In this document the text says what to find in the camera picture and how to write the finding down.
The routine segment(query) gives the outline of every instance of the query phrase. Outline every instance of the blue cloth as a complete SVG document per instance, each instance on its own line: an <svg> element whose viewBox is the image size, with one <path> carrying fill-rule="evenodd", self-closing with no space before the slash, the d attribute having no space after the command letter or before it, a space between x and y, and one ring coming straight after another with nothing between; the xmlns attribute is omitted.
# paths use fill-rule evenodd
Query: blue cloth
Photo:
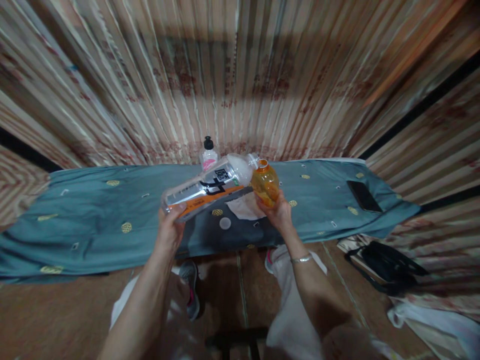
<svg viewBox="0 0 480 360"><path fill-rule="evenodd" d="M420 207L403 201L365 164L329 160L271 163L304 242L364 233L385 237ZM0 234L0 280L65 281L70 277L143 265L154 247L160 198L200 172L199 165L113 166L51 174L48 190ZM346 181L367 185L383 213L364 211ZM251 188L221 199L185 227L177 257L194 257L283 242L267 218L239 220L225 205ZM212 210L223 210L223 216ZM222 217L231 227L222 230Z"/></svg>

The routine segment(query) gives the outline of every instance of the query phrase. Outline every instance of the orange bottle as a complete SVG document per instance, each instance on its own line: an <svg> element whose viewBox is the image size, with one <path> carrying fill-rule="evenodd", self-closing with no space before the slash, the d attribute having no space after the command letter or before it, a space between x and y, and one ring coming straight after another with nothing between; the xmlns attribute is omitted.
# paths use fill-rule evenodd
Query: orange bottle
<svg viewBox="0 0 480 360"><path fill-rule="evenodd" d="M251 186L255 194L261 198L261 202L273 208L279 198L279 177L274 168L265 159L258 161L258 169L253 172Z"/></svg>

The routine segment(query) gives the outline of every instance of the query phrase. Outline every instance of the silver bracelet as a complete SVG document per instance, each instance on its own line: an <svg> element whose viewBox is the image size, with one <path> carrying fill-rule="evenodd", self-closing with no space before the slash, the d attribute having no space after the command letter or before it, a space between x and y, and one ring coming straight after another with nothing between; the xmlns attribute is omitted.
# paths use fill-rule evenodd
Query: silver bracelet
<svg viewBox="0 0 480 360"><path fill-rule="evenodd" d="M297 263L306 263L308 260L312 258L312 254L309 253L307 256L300 257L298 259L290 259L292 264L297 264Z"/></svg>

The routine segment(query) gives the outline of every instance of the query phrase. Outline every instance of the sneaker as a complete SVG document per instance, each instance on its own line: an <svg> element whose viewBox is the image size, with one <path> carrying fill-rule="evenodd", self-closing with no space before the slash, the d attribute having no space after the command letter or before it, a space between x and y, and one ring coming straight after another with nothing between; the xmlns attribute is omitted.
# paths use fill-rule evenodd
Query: sneaker
<svg viewBox="0 0 480 360"><path fill-rule="evenodd" d="M274 264L272 262L272 250L275 250L273 248L269 248L268 251L266 252L266 258L265 258L265 269L270 273L274 274L274 270L272 269L272 265Z"/></svg>
<svg viewBox="0 0 480 360"><path fill-rule="evenodd" d="M193 321L197 318L200 311L200 301L197 293L195 292L195 284L197 283L197 276L199 271L197 269L197 265L192 260L185 261L180 266L180 271L178 272L178 276L180 276L183 281L188 284L190 288L190 300L186 305L186 312L188 314L188 318L190 321Z"/></svg>

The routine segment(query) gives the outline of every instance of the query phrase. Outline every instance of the black phone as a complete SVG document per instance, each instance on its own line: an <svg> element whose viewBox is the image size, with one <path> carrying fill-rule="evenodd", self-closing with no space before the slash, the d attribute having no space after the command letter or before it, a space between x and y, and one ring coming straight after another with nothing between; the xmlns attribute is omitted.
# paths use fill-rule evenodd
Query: black phone
<svg viewBox="0 0 480 360"><path fill-rule="evenodd" d="M365 210L372 213L383 213L382 208L375 201L373 195L370 193L369 188L359 181L347 181L348 187L350 188L353 196L355 196L358 205Z"/></svg>

